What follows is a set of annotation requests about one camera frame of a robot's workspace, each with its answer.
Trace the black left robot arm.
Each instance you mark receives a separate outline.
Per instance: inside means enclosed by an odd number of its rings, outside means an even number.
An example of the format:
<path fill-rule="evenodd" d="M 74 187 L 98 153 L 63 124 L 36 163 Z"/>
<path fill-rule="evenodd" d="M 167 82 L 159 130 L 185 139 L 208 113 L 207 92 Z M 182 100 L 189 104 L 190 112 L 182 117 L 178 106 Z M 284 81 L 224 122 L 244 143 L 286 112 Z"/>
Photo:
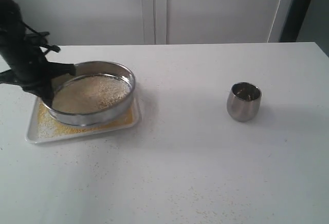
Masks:
<path fill-rule="evenodd" d="M 1 56 L 10 67 L 1 72 L 1 83 L 20 86 L 50 106 L 54 98 L 52 80 L 69 74 L 74 76 L 74 64 L 50 62 L 49 52 L 60 52 L 49 45 L 48 31 L 37 32 L 28 26 L 19 5 L 13 0 L 1 0 Z"/>

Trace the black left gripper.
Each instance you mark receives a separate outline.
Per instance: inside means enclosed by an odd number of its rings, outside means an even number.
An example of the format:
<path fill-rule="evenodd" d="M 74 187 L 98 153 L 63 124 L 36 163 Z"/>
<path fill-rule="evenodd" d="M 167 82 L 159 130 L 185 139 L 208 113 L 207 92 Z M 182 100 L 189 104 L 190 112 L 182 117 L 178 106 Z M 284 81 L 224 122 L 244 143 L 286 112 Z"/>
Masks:
<path fill-rule="evenodd" d="M 17 85 L 22 90 L 39 97 L 51 105 L 54 91 L 51 80 L 69 74 L 74 76 L 74 64 L 49 62 L 45 55 L 50 51 L 59 52 L 57 46 L 49 46 L 46 37 L 49 32 L 30 33 L 15 40 L 1 32 L 1 56 L 10 67 L 1 72 L 1 83 Z"/>

